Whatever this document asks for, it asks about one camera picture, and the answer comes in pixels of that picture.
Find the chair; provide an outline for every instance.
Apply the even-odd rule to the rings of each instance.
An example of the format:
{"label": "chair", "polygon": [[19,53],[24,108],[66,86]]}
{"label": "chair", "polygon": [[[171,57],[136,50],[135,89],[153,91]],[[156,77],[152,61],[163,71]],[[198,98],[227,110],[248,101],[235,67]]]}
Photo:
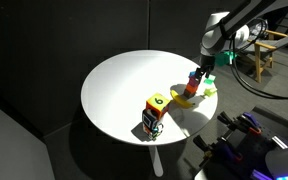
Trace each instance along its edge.
{"label": "chair", "polygon": [[273,67],[273,52],[288,45],[288,35],[274,31],[266,30],[268,40],[258,40],[254,45],[249,46],[243,51],[238,52],[242,59],[250,59],[247,55],[253,54],[255,57],[256,81],[261,82],[261,73],[266,67]]}

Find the floor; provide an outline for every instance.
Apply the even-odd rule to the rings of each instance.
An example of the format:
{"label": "floor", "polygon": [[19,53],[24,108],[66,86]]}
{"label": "floor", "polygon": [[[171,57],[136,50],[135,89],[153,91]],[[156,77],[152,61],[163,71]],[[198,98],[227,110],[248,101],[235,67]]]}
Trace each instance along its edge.
{"label": "floor", "polygon": [[[254,81],[248,64],[238,63],[238,67],[242,78],[254,87],[288,96],[288,51],[275,54],[274,67],[262,73],[261,84]],[[234,79],[229,66],[216,67],[212,74],[216,76],[219,101],[213,119],[199,133],[207,143],[215,142],[227,130],[216,120],[222,111],[234,117],[262,105],[288,120],[288,100],[268,100],[247,92]],[[160,178],[154,174],[147,147],[106,136],[85,115],[44,139],[58,180],[192,180],[203,157],[192,142],[195,136],[158,147],[164,168]]]}

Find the stacked blocks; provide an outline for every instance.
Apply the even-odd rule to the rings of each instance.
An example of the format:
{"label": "stacked blocks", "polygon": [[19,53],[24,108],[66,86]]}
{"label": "stacked blocks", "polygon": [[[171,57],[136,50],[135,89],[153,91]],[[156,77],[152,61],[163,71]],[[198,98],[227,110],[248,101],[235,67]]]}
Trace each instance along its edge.
{"label": "stacked blocks", "polygon": [[158,126],[161,119],[169,109],[170,100],[159,93],[155,93],[146,101],[146,107],[142,113],[143,130],[150,139],[155,140],[158,135]]}
{"label": "stacked blocks", "polygon": [[189,76],[189,81],[186,85],[186,88],[184,90],[184,96],[186,98],[191,98],[195,95],[197,88],[198,88],[198,80],[195,78],[195,72],[192,71],[190,72]]}

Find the black wall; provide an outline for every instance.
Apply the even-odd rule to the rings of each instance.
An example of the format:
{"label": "black wall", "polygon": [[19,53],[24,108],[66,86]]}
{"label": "black wall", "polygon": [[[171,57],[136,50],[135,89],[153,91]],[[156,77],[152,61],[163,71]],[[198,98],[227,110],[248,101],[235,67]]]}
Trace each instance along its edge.
{"label": "black wall", "polygon": [[2,0],[0,97],[48,134],[79,117],[96,65],[139,49],[196,57],[209,15],[237,2]]}

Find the table top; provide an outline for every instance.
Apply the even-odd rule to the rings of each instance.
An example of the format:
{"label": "table top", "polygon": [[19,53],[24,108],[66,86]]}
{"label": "table top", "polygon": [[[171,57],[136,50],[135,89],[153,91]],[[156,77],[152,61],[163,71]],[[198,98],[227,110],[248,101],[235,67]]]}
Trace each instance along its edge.
{"label": "table top", "polygon": [[195,106],[182,109],[171,101],[163,117],[164,129],[155,141],[143,131],[142,111],[146,100],[160,93],[172,100],[170,90],[184,92],[189,73],[198,67],[182,56],[154,50],[116,55],[95,67],[83,83],[81,101],[90,121],[120,141],[136,145],[162,145],[184,140],[197,133],[212,118],[217,94],[203,98],[204,83],[189,99]]}

